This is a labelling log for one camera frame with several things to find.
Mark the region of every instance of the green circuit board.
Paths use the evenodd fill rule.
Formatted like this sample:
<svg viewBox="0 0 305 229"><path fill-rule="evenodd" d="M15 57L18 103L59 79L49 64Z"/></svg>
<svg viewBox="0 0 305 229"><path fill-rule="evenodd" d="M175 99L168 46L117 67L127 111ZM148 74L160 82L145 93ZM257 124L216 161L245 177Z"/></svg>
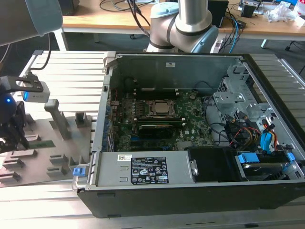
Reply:
<svg viewBox="0 0 305 229"><path fill-rule="evenodd" d="M136 106L143 105L142 113L147 114L150 112L149 103L130 96L122 98L119 101L122 110L116 112L117 118L113 122L117 132L115 151L184 150L189 146L212 146L211 130L202 117L201 98L195 96L194 92L179 92L179 97L173 100L175 115L185 121L183 126L173 129L172 136L167 139L140 139L136 132L138 125L133 122Z"/></svg>

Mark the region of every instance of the blue cable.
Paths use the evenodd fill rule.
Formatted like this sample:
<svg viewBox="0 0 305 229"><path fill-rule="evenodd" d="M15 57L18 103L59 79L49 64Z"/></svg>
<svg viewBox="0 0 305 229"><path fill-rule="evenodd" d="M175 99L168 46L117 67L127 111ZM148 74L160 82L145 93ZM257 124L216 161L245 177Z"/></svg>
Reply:
<svg viewBox="0 0 305 229"><path fill-rule="evenodd" d="M231 18L233 21L235 21L235 25L236 25L236 34L235 34L235 38L234 38L234 41L233 41L233 44L232 44L232 47L229 51L229 53L232 52L234 46L235 46L235 43L236 43L236 38L237 38L237 34L238 34L238 24L237 24L237 21L234 19L234 18Z"/></svg>

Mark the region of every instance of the blue led light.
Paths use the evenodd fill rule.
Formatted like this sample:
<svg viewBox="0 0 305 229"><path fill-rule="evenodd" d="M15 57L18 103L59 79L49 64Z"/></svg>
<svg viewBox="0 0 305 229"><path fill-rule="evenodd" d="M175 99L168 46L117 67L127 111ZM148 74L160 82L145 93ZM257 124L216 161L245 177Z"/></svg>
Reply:
<svg viewBox="0 0 305 229"><path fill-rule="evenodd" d="M28 92L24 92L23 93L23 100L26 101L28 99L29 93Z"/></svg>

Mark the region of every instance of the black plastic bracket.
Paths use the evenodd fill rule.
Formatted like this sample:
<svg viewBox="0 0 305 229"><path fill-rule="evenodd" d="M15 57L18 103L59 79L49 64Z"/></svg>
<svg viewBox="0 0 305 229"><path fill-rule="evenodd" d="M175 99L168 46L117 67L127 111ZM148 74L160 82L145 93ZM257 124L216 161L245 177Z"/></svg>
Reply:
<svg viewBox="0 0 305 229"><path fill-rule="evenodd" d="M25 83L24 86L18 85L18 82ZM0 77L0 94L12 93L17 91L43 92L43 87L38 77L32 73L27 73L26 78L16 76Z"/></svg>

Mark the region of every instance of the floor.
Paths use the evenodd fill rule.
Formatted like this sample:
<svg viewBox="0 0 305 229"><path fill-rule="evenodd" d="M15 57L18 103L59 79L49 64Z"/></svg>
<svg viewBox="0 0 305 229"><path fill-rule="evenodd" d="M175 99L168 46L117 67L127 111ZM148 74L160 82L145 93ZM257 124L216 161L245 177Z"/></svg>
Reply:
<svg viewBox="0 0 305 229"><path fill-rule="evenodd" d="M121 51L121 52L142 52L147 47L149 39L144 35L136 35L131 40L126 34L100 34L100 42L95 43L93 34L90 33L66 33L70 51ZM271 41L267 48L262 49L262 40L241 39L232 53L274 53L278 58L284 58L299 72L305 65L305 42L300 42L298 47L292 45L290 51L285 47L290 41ZM36 37L15 43L6 60L0 75L19 75L25 64L35 50L47 50L48 38ZM52 49L59 50L56 40L52 38ZM0 47L0 57L5 52L5 47Z"/></svg>

